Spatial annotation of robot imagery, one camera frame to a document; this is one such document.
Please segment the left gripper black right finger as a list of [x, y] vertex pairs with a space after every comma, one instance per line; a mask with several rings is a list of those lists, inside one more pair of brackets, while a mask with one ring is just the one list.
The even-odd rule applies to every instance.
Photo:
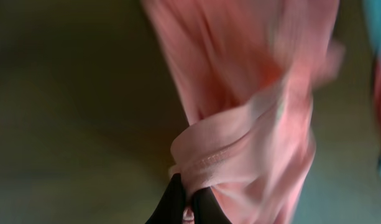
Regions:
[[193, 194], [191, 208], [195, 224], [231, 224], [209, 187]]

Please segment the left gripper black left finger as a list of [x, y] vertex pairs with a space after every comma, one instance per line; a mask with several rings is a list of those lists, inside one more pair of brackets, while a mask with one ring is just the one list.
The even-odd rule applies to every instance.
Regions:
[[185, 205], [186, 192], [181, 182], [181, 175], [174, 174], [156, 209], [145, 224], [182, 224]]

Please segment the pink printed t-shirt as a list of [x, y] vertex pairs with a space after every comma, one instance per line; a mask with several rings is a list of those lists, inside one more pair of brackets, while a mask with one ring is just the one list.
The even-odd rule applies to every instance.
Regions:
[[151, 0], [142, 3], [188, 127], [170, 174], [211, 188], [231, 223], [291, 223], [315, 155], [314, 87], [332, 79], [338, 1]]

